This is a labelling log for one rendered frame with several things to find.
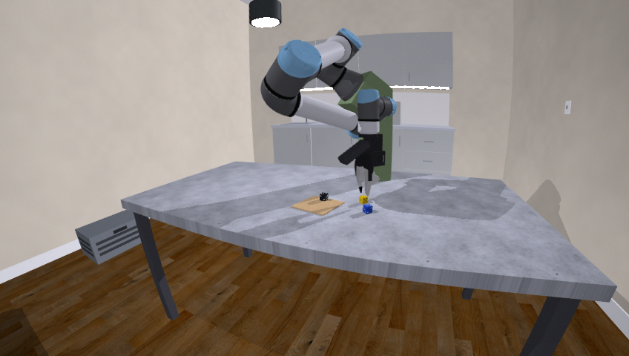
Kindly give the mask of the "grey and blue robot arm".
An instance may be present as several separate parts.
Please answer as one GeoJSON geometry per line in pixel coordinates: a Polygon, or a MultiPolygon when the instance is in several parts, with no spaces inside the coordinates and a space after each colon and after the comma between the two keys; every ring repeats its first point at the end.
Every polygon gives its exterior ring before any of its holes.
{"type": "Polygon", "coordinates": [[[363,76],[344,66],[361,47],[359,38],[346,28],[315,46],[297,39],[287,42],[262,80],[263,100],[279,114],[342,128],[354,139],[360,138],[358,133],[377,134],[379,122],[393,115],[397,106],[393,99],[379,96],[378,90],[358,91],[363,76]],[[358,91],[358,113],[301,94],[306,83],[316,77],[343,101],[358,91]]]}

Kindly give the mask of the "tan flat mat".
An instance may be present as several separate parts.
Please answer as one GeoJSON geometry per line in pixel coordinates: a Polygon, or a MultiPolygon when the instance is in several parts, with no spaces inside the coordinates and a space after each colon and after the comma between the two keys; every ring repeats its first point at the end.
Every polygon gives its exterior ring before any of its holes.
{"type": "Polygon", "coordinates": [[[323,216],[344,203],[345,202],[332,199],[321,201],[319,196],[313,196],[291,207],[323,216]]]}

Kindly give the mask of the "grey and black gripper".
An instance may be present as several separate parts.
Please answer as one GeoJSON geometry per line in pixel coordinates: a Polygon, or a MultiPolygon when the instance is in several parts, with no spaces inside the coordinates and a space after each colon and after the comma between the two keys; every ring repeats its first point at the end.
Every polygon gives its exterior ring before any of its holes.
{"type": "Polygon", "coordinates": [[[363,138],[370,144],[370,148],[364,151],[355,159],[355,176],[358,182],[358,188],[362,193],[362,182],[365,181],[365,192],[369,196],[371,185],[379,181],[379,176],[374,173],[374,167],[385,165],[385,151],[383,151],[383,134],[361,134],[358,137],[363,138]],[[364,138],[367,137],[367,138],[364,138]],[[377,137],[377,138],[370,138],[377,137]],[[384,155],[384,159],[383,159],[384,155]]]}

